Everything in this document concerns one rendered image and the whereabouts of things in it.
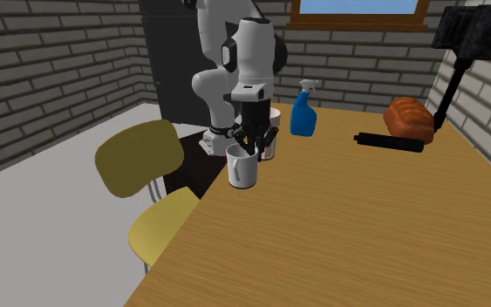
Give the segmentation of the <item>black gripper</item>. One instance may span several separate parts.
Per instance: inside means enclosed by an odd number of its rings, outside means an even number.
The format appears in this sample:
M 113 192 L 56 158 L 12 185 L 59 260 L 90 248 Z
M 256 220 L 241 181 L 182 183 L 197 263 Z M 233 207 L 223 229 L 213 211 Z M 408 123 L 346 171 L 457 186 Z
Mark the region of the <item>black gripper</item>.
M 278 128 L 270 126 L 270 99 L 257 102 L 242 102 L 242 125 L 238 125 L 233 137 L 238 145 L 249 155 L 255 154 L 255 140 L 246 133 L 266 133 L 257 140 L 259 160 L 270 160 L 275 156 Z

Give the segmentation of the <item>black refrigerator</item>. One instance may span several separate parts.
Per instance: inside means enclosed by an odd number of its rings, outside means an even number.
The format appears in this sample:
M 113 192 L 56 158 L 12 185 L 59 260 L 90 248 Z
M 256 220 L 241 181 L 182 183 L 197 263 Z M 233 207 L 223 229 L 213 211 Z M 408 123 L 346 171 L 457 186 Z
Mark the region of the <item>black refrigerator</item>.
M 197 13 L 181 0 L 139 0 L 147 51 L 163 119 L 208 126 L 208 105 L 192 87 L 197 72 L 214 69 L 201 49 Z

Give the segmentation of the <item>black cylinder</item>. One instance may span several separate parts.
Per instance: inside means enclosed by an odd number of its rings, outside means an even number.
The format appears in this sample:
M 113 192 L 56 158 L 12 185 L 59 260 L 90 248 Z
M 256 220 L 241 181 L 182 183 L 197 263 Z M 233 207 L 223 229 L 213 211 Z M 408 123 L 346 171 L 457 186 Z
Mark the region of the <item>black cylinder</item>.
M 394 150 L 421 153 L 424 149 L 423 140 L 408 139 L 375 133 L 358 133 L 353 139 L 359 144 L 370 147 L 383 147 Z

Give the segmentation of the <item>wooden table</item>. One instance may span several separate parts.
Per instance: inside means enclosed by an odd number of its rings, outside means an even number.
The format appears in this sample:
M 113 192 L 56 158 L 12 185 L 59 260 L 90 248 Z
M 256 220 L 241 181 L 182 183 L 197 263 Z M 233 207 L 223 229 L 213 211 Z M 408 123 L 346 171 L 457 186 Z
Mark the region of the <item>wooden table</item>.
M 375 113 L 319 109 L 249 189 L 221 172 L 125 307 L 491 307 L 491 165 L 451 126 L 360 146 Z

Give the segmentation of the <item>wooden framed window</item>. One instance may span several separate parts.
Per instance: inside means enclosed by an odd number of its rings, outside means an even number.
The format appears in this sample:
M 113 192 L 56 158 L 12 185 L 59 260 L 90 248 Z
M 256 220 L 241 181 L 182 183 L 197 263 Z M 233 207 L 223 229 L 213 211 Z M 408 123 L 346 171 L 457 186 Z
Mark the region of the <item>wooden framed window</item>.
M 431 0 L 291 0 L 289 30 L 425 31 Z

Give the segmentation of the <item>blue spray bottle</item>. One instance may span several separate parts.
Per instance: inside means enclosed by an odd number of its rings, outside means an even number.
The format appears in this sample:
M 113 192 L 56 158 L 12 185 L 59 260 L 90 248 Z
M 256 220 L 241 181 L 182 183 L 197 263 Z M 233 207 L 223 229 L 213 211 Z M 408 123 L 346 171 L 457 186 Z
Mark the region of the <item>blue spray bottle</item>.
M 310 137 L 315 132 L 317 114 L 309 106 L 310 91 L 316 90 L 318 80 L 302 79 L 302 87 L 292 107 L 290 115 L 290 133 L 297 136 Z

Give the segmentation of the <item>dark robot stand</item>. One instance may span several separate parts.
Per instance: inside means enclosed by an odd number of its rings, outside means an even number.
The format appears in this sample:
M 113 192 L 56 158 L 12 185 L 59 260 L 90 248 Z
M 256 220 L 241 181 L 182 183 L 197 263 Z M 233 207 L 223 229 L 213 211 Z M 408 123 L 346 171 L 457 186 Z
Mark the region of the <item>dark robot stand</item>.
M 180 139 L 184 161 L 177 170 L 164 176 L 165 189 L 168 194 L 188 187 L 201 199 L 227 164 L 225 156 L 210 156 L 205 153 L 199 145 L 202 137 L 203 132 L 198 132 Z

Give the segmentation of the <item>brown bread loaf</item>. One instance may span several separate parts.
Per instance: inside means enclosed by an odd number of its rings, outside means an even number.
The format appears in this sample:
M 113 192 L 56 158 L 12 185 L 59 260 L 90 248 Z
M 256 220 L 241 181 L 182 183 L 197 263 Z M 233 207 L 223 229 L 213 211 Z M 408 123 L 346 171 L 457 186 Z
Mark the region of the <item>brown bread loaf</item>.
M 426 145 L 433 142 L 433 116 L 415 98 L 393 100 L 383 118 L 392 136 L 423 140 Z

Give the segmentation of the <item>yellow chair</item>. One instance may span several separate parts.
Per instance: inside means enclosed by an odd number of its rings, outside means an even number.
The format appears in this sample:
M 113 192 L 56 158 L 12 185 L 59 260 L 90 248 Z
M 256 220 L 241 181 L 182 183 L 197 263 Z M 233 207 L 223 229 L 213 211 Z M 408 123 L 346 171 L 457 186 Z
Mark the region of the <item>yellow chair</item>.
M 157 119 L 131 126 L 99 146 L 95 166 L 108 191 L 127 198 L 143 187 L 157 191 L 156 180 L 177 170 L 184 151 L 173 124 Z M 150 269 L 193 212 L 199 198 L 184 187 L 160 197 L 128 231 L 133 253 Z

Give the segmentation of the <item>white cup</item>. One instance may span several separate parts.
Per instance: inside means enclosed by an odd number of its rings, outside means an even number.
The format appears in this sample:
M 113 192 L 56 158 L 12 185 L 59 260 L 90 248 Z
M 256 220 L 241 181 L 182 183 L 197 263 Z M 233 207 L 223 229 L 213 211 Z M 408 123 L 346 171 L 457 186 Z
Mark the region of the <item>white cup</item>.
M 269 119 L 270 119 L 270 124 L 272 126 L 279 127 L 280 126 L 280 119 L 281 119 L 281 112 L 278 109 L 271 107 Z M 264 148 L 264 151 L 262 153 L 262 160 L 270 160 L 275 156 L 276 141 L 277 141 L 277 137 L 275 137 L 271 141 L 271 143 L 268 147 Z

